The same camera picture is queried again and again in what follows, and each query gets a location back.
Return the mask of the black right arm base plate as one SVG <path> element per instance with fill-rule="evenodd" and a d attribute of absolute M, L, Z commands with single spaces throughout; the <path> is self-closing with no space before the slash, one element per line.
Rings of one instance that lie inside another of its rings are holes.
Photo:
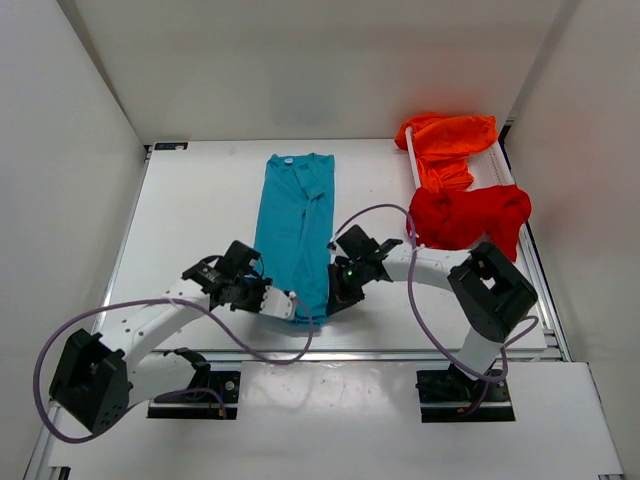
<path fill-rule="evenodd" d="M 472 380 L 447 370 L 418 370 L 421 422 L 483 423 L 516 420 L 508 384 Z"/>

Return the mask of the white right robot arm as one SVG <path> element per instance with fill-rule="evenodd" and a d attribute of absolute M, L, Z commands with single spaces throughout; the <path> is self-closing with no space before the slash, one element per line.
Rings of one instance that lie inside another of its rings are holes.
<path fill-rule="evenodd" d="M 404 282 L 416 321 L 454 372 L 486 383 L 504 380 L 508 339 L 529 317 L 538 294 L 496 245 L 482 242 L 471 250 L 445 251 L 396 238 L 380 243 L 355 225 L 331 239 L 327 248 L 334 255 L 328 265 L 327 315 L 363 301 L 364 286 L 371 282 Z M 415 284 L 455 295 L 469 323 L 457 354 L 450 353 L 422 319 Z"/>

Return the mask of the teal t shirt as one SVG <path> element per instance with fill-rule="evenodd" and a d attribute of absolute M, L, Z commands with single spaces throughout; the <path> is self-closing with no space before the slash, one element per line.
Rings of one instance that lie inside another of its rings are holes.
<path fill-rule="evenodd" d="M 274 155 L 266 164 L 254 248 L 273 285 L 302 301 L 299 324 L 327 321 L 334 172 L 335 158 L 317 153 Z"/>

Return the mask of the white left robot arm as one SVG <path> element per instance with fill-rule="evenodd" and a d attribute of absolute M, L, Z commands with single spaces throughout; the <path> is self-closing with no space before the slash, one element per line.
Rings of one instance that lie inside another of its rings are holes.
<path fill-rule="evenodd" d="M 66 340 L 49 387 L 50 397 L 98 436 L 149 399 L 205 390 L 210 366 L 187 347 L 154 350 L 189 323 L 220 306 L 290 318 L 294 299 L 256 273 L 261 255 L 233 241 L 181 273 L 159 298 L 121 303 L 132 314 L 97 333 L 79 329 Z"/>

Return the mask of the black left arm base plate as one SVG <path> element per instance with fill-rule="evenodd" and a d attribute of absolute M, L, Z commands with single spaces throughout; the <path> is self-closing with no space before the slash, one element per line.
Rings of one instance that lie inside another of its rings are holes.
<path fill-rule="evenodd" d="M 147 417 L 155 420 L 236 420 L 239 412 L 239 366 L 213 365 L 186 393 L 150 400 Z"/>

